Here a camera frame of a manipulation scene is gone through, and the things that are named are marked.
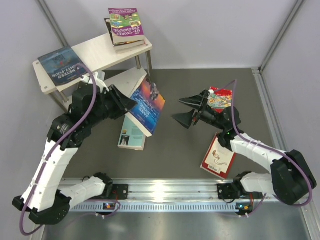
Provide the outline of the blue Jane Eyre book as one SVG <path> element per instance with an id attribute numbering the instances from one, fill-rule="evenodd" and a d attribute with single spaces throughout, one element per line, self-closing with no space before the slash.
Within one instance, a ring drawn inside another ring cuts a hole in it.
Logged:
<path id="1" fill-rule="evenodd" d="M 151 137 L 156 130 L 166 100 L 148 74 L 138 81 L 130 99 L 136 102 L 136 106 L 129 110 L 126 116 L 147 138 Z"/>

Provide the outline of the purple storey treehouse book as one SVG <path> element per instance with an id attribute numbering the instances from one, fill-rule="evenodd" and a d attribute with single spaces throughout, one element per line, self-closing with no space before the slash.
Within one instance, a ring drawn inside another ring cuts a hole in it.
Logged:
<path id="1" fill-rule="evenodd" d="M 136 8 L 108 8 L 111 35 L 115 44 L 144 41 L 145 34 Z"/>

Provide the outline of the black treehouse book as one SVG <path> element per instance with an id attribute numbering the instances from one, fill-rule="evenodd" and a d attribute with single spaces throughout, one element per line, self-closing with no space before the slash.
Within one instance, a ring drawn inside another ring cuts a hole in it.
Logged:
<path id="1" fill-rule="evenodd" d="M 109 34 L 109 36 L 110 36 L 112 45 L 115 47 L 116 44 L 115 44 L 114 38 L 113 38 L 113 33 L 112 33 L 112 27 L 111 27 L 111 21 L 110 21 L 110 19 L 109 19 L 109 18 L 105 18 L 105 19 L 104 19 L 104 23 L 105 23 L 105 25 L 106 25 L 108 34 Z"/>

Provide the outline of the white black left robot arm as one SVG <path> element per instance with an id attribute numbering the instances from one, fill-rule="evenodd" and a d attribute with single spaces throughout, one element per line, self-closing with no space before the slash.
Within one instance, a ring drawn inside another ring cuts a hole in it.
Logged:
<path id="1" fill-rule="evenodd" d="M 43 157 L 28 189 L 12 201 L 21 213 L 28 212 L 36 225 L 56 225 L 76 205 L 113 194 L 113 180 L 101 172 L 69 188 L 59 189 L 59 185 L 93 127 L 106 119 L 116 120 L 137 105 L 115 85 L 100 88 L 86 83 L 73 92 L 71 99 L 68 112 L 52 122 Z"/>

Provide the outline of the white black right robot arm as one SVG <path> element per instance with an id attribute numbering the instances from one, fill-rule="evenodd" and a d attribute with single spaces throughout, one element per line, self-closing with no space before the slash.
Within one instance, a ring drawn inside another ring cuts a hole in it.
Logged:
<path id="1" fill-rule="evenodd" d="M 234 194 L 243 199 L 257 192 L 273 195 L 289 206 L 309 204 L 317 181 L 303 154 L 298 150 L 279 150 L 253 139 L 238 127 L 241 119 L 235 104 L 232 102 L 217 112 L 210 106 L 213 95 L 212 90 L 203 90 L 197 95 L 179 99 L 181 104 L 192 110 L 173 114 L 172 118 L 186 129 L 198 121 L 220 129 L 216 137 L 221 147 L 248 158 L 267 171 L 266 174 L 252 171 L 239 174 L 233 180 Z"/>

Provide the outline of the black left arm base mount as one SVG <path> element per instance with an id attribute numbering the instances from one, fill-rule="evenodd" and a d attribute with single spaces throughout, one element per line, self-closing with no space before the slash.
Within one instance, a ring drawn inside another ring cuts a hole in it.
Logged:
<path id="1" fill-rule="evenodd" d="M 128 194 L 128 184 L 113 184 L 107 186 L 98 198 L 102 200 L 127 200 Z"/>

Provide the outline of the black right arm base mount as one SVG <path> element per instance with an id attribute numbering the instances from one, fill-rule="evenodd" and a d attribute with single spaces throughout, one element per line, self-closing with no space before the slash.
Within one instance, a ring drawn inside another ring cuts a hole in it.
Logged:
<path id="1" fill-rule="evenodd" d="M 250 192 L 243 193 L 240 190 L 236 190 L 236 187 L 232 183 L 220 183 L 217 184 L 218 199 L 227 202 L 232 202 L 234 200 L 260 200 L 263 197 L 262 193 Z"/>

